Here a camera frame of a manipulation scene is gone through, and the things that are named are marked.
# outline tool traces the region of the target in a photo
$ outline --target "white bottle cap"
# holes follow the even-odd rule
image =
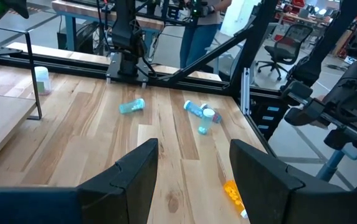
[[[206,116],[208,118],[214,117],[215,112],[212,109],[204,109],[203,110],[203,116]]]
[[[141,103],[141,107],[145,108],[145,100],[143,100],[142,98],[139,98],[138,101]]]
[[[191,102],[191,100],[187,100],[187,101],[184,103],[184,109],[186,109],[186,106],[188,105],[189,102]]]
[[[34,67],[34,72],[36,73],[37,78],[48,78],[49,77],[48,69],[43,66]]]
[[[243,211],[240,213],[240,215],[241,215],[243,218],[248,218],[246,209],[243,210]]]

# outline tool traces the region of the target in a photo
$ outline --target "office chair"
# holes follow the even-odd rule
[[[258,61],[256,66],[258,66],[260,62],[266,63],[266,65],[260,66],[257,72],[261,72],[261,68],[271,66],[270,71],[272,72],[272,70],[276,69],[278,71],[277,80],[280,81],[282,78],[279,69],[282,69],[285,72],[288,71],[278,63],[293,65],[297,60],[302,43],[312,32],[312,27],[302,24],[291,25],[288,31],[286,31],[285,36],[282,37],[282,39],[276,41],[273,47],[264,47],[264,49],[271,55],[272,62]]]

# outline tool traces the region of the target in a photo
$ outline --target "black clamp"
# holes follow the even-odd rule
[[[301,100],[306,100],[307,104],[303,109],[291,108],[285,115],[285,121],[294,126],[302,126],[310,124],[317,120],[325,109],[325,105],[319,100],[310,98],[313,90],[308,86],[293,81],[289,86],[282,91],[281,98],[296,97]]]

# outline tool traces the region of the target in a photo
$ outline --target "jeans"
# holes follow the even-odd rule
[[[179,66],[185,68],[207,53],[216,35],[219,24],[185,27],[181,50],[179,52]]]
[[[156,6],[157,6],[156,3],[152,3],[151,1],[148,1],[146,5],[146,15],[153,16],[155,14]]]

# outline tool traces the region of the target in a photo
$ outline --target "metal bracket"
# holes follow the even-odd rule
[[[2,55],[10,55],[10,54],[18,54],[23,52],[22,50],[10,49],[7,47],[0,47],[0,56]]]
[[[250,115],[250,69],[244,68],[242,88],[240,89],[240,110],[244,115]]]

